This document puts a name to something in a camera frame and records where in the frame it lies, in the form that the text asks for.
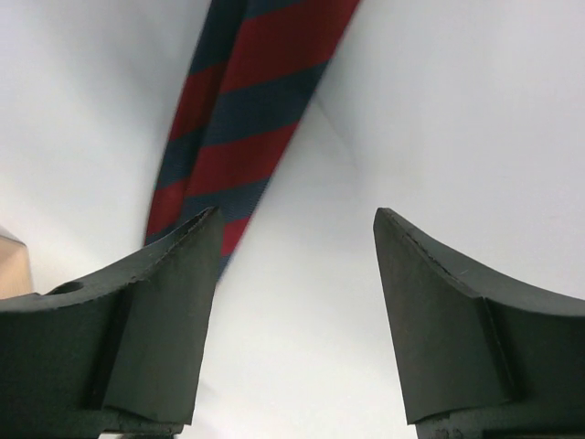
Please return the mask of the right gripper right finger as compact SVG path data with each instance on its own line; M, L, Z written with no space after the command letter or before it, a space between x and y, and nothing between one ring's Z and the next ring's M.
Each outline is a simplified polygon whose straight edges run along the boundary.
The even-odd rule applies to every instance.
M584 303L374 219L406 419L420 438L581 438Z

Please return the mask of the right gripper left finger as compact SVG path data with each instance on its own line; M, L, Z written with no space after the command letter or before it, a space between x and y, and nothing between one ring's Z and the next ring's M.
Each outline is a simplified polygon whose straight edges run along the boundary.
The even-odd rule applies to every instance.
M1 303L1 435L170 436L191 423L223 219L207 209L47 294Z

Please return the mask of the red navy striped tie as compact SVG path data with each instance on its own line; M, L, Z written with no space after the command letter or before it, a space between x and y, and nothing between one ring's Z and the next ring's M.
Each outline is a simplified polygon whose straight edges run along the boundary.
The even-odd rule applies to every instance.
M356 12L356 0L214 1L178 100L145 231L217 207L228 262Z

